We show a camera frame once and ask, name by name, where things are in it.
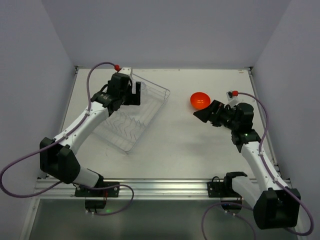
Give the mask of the orange plastic bowl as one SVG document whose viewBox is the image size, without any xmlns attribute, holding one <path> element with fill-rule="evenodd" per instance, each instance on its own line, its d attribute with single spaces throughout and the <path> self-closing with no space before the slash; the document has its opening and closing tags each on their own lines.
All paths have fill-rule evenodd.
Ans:
<svg viewBox="0 0 320 240">
<path fill-rule="evenodd" d="M 190 96 L 190 104 L 195 110 L 202 110 L 211 104 L 211 98 L 204 92 L 195 92 Z"/>
</svg>

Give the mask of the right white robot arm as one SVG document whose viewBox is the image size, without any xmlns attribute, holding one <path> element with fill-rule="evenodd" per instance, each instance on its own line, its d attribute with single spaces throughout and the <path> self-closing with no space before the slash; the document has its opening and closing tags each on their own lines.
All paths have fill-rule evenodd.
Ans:
<svg viewBox="0 0 320 240">
<path fill-rule="evenodd" d="M 244 102 L 230 106 L 214 100 L 193 114 L 204 123 L 210 122 L 214 127 L 223 126 L 231 131 L 232 143 L 248 162 L 259 189 L 253 189 L 243 172 L 227 173 L 225 186 L 247 200 L 256 225 L 262 230 L 295 227 L 300 210 L 297 201 L 301 195 L 296 188 L 289 188 L 264 156 L 262 140 L 253 129 L 253 106 Z"/>
</svg>

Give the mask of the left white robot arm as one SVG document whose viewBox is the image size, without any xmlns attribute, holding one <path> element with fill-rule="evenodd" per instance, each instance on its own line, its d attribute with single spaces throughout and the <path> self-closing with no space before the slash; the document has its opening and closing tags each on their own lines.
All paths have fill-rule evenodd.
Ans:
<svg viewBox="0 0 320 240">
<path fill-rule="evenodd" d="M 141 104 L 141 82 L 116 72 L 100 91 L 88 97 L 88 106 L 63 132 L 40 142 L 40 169 L 65 184 L 98 188 L 103 177 L 82 167 L 76 154 L 88 136 L 121 106 Z"/>
</svg>

